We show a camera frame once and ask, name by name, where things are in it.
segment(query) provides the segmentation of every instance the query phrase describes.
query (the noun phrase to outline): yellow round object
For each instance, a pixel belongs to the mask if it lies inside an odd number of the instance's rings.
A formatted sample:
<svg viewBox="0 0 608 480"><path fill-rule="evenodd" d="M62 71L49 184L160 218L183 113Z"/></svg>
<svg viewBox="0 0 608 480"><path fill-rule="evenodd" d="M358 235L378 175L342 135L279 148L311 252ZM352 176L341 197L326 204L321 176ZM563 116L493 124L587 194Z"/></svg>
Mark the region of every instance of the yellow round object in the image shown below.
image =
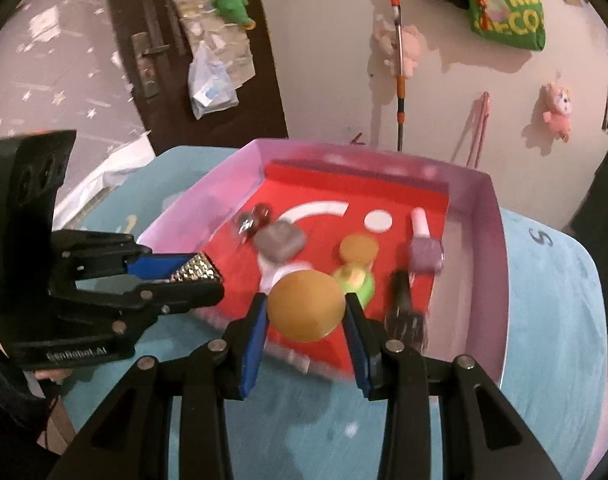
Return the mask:
<svg viewBox="0 0 608 480"><path fill-rule="evenodd" d="M345 264L368 267L375 261L378 251L375 238L362 233L348 235L340 244L340 258Z"/></svg>
<svg viewBox="0 0 608 480"><path fill-rule="evenodd" d="M307 343L325 337L341 323L345 299L332 276L318 270L297 270L273 286L266 310L280 334Z"/></svg>
<svg viewBox="0 0 608 480"><path fill-rule="evenodd" d="M351 289L357 290L366 281L366 269L357 264L345 264L333 273L335 280L342 280Z"/></svg>

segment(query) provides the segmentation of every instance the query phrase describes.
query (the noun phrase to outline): pink stuffed toy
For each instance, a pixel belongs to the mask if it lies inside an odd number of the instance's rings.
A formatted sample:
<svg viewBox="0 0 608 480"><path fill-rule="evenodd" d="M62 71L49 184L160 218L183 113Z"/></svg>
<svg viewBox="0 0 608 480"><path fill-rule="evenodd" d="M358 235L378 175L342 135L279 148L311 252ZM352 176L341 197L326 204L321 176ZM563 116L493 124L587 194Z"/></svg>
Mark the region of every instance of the pink stuffed toy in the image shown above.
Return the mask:
<svg viewBox="0 0 608 480"><path fill-rule="evenodd" d="M404 60L404 76L410 77L413 75L413 69L418 66L417 58L421 54L421 45L417 37L419 31L415 25L404 25L402 27L402 59ZM392 73L395 74L395 52L397 50L397 38L395 36L395 27L378 16L373 25L373 37L377 41L380 49L386 56L384 64L386 64Z"/></svg>
<svg viewBox="0 0 608 480"><path fill-rule="evenodd" d="M573 111L568 90L549 83L546 86L546 97L550 110L544 112L544 122L548 124L548 129L552 134L559 134L564 142L568 142L568 136L571 133L569 115Z"/></svg>

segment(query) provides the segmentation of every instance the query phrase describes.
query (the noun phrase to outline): pink nail polish bottle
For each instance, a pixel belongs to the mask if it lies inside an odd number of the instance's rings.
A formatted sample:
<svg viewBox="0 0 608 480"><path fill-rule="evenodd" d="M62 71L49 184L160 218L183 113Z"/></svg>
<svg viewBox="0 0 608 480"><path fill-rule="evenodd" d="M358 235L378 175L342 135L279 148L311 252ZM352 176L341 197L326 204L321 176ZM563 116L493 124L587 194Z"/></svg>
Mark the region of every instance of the pink nail polish bottle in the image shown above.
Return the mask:
<svg viewBox="0 0 608 480"><path fill-rule="evenodd" d="M410 273L437 274L444 268L444 247L431 237L426 211L416 207L411 211L413 238L409 244Z"/></svg>

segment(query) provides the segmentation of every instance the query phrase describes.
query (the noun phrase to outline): red tray liner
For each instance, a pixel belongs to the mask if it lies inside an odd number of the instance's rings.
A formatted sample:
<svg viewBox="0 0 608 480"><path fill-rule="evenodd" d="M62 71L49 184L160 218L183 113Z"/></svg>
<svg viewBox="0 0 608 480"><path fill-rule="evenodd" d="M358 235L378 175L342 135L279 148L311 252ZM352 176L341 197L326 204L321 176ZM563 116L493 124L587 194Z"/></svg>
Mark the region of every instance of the red tray liner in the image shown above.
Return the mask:
<svg viewBox="0 0 608 480"><path fill-rule="evenodd" d="M333 215L311 216L297 222L308 242L294 260L313 264L322 272L332 273L341 266L338 248L341 240L355 232L368 233L379 242L379 254L373 264L375 295L366 307L366 315L382 320L385 315L390 273L399 267L407 267L407 244L413 235L410 213L414 207L423 207L431 235L441 239L449 197L444 193L418 187L386 182L347 174L307 170L271 162L266 165L265 180L241 210L250 210L259 202L273 208L278 218L293 206L316 201L348 202L343 217ZM374 209L383 209L393 216L389 231L369 233L364 227L364 217ZM230 319L243 317L255 292L259 288L260 270L257 252L251 242L233 249L231 226L220 228L203 248L213 258L225 278L226 293L217 306ZM413 306L426 312L433 277L418 276L412 289ZM296 343L269 329L268 338L274 343L309 356L314 361L325 362L346 374L353 373L351 358L341 326L321 341Z"/></svg>

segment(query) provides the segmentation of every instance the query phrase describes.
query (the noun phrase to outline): mop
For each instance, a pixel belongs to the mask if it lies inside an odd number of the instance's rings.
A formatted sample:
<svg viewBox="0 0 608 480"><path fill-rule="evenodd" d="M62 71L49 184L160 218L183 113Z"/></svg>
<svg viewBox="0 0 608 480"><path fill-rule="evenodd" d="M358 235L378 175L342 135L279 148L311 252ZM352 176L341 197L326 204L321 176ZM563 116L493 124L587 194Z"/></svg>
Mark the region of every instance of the mop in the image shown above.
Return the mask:
<svg viewBox="0 0 608 480"><path fill-rule="evenodd" d="M399 69L395 80L397 82L397 150L402 151L404 142L404 99L406 97L406 79L404 77L404 49L402 48L402 7L399 0L390 0L393 7L393 22L397 35L397 50L399 53Z"/></svg>

